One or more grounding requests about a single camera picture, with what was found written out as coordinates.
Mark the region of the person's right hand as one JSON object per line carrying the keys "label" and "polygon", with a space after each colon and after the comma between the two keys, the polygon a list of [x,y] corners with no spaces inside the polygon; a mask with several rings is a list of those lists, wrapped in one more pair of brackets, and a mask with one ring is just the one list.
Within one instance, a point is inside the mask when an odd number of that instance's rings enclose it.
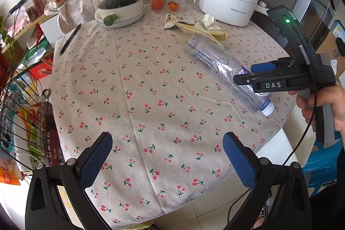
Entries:
{"label": "person's right hand", "polygon": [[[306,122],[309,122],[312,117],[312,109],[307,106],[314,105],[314,95],[308,99],[303,98],[297,91],[289,91],[289,95],[297,95],[297,106],[302,110],[302,115]],[[316,94],[316,106],[323,106],[330,104],[332,106],[334,115],[334,129],[340,133],[344,139],[344,125],[345,125],[345,97],[344,88],[339,85],[323,88]]]}

